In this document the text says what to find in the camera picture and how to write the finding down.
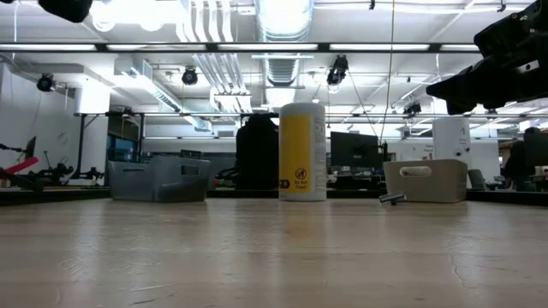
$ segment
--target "disinfecting wipes canister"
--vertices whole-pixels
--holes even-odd
[[[280,190],[285,201],[326,200],[325,108],[293,103],[280,110]]]

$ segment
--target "black backpack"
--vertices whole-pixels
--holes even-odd
[[[239,190],[271,190],[278,186],[278,126],[270,115],[251,115],[236,135]]]

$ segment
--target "cable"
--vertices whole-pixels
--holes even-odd
[[[331,128],[331,95],[329,93],[329,87],[327,87],[327,128]]]
[[[390,64],[388,67],[388,90],[386,93],[386,109],[384,110],[383,127],[380,131],[380,139],[378,142],[382,143],[384,126],[386,125],[386,115],[388,114],[388,108],[390,107],[390,85],[392,81],[392,60],[394,59],[394,27],[395,27],[395,15],[396,15],[396,0],[392,0],[392,29],[390,34]]]
[[[30,140],[30,138],[33,136],[34,126],[36,125],[36,118],[38,117],[38,112],[40,111],[40,105],[41,104],[42,104],[42,92],[40,92],[40,96],[39,96],[39,99],[38,99],[38,106],[36,107],[36,111],[34,111],[33,124],[31,126],[31,133],[28,136],[27,140]]]
[[[348,69],[348,76],[350,76],[350,81],[352,81],[352,86],[354,86],[354,91],[356,92],[356,96],[358,97],[358,100],[360,101],[361,108],[363,109],[363,113],[366,115],[367,121],[369,122],[369,125],[371,125],[371,129],[373,130],[373,134],[378,139],[377,132],[375,131],[375,127],[373,126],[373,123],[371,122],[371,119],[369,118],[369,115],[367,114],[366,107],[364,106],[363,102],[361,101],[360,94],[358,93],[358,88],[356,87],[356,84],[354,82],[354,78],[352,77],[352,73],[350,72],[350,68]]]
[[[21,5],[21,0],[15,4],[14,10],[14,43],[17,43],[17,13],[19,12],[19,6]],[[15,61],[15,53],[11,54],[11,59]]]

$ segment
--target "black monitor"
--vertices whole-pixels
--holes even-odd
[[[548,133],[526,134],[524,141],[527,166],[548,166]]]
[[[331,132],[331,166],[383,168],[376,136]]]

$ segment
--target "office desk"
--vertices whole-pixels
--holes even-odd
[[[548,210],[108,199],[0,208],[0,306],[545,307]]]

